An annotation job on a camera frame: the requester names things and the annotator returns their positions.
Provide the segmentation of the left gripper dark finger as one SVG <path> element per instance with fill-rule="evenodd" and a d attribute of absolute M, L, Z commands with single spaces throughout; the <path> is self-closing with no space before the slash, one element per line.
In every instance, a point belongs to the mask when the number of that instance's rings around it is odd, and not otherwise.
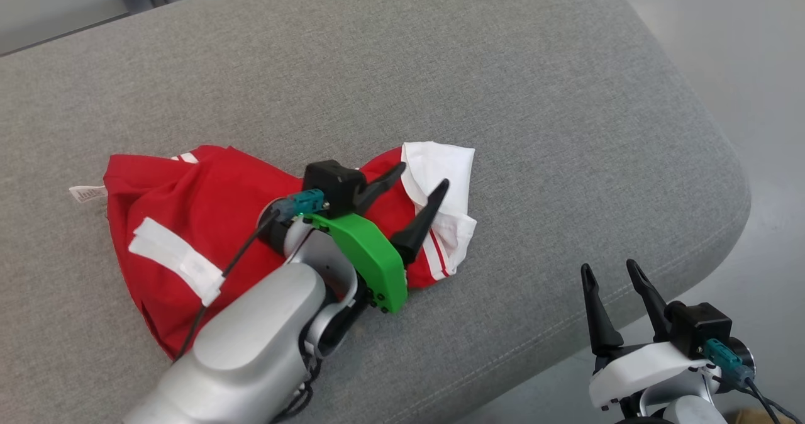
<path fill-rule="evenodd" d="M 406 170 L 406 163 L 399 162 L 390 168 L 385 174 L 380 175 L 360 192 L 355 198 L 355 213 L 364 215 L 373 206 L 374 201 L 381 195 L 390 190 L 394 184 L 400 180 L 401 175 Z"/>
<path fill-rule="evenodd" d="M 440 181 L 439 185 L 426 198 L 426 205 L 420 209 L 408 226 L 389 238 L 391 245 L 399 254 L 403 266 L 409 266 L 414 263 L 417 255 L 419 255 L 419 251 L 430 232 L 432 223 L 443 200 L 445 200 L 449 187 L 450 181 L 448 179 Z"/>

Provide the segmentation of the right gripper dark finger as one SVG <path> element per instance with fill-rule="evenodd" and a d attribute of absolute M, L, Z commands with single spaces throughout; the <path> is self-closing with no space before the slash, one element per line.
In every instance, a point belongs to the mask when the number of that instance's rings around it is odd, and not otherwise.
<path fill-rule="evenodd" d="M 649 281 L 636 260 L 628 259 L 626 269 L 632 281 L 633 289 L 642 298 L 647 315 L 652 323 L 653 341 L 664 343 L 669 341 L 669 331 L 672 324 L 665 317 L 667 303 L 661 297 L 656 287 Z"/>
<path fill-rule="evenodd" d="M 582 264 L 580 275 L 592 354 L 610 356 L 615 350 L 620 349 L 624 340 L 613 326 L 601 301 L 600 286 L 589 264 Z"/>

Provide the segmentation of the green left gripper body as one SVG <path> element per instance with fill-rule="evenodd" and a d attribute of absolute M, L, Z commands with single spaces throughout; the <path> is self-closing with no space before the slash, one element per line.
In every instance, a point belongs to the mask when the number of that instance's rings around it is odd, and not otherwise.
<path fill-rule="evenodd" d="M 385 313 L 397 313 L 408 300 L 408 278 L 399 252 L 373 221 L 358 214 L 328 218 L 304 214 L 311 226 L 324 230 L 333 238 L 369 289 L 374 301 Z"/>

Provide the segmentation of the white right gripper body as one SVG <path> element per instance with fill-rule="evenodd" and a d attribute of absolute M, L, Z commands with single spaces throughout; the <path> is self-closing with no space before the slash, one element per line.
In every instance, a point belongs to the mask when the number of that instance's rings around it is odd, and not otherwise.
<path fill-rule="evenodd" d="M 721 368 L 710 360 L 690 360 L 671 343 L 652 343 L 598 370 L 589 397 L 598 408 L 620 404 L 627 412 L 650 412 L 682 396 L 713 404 Z"/>

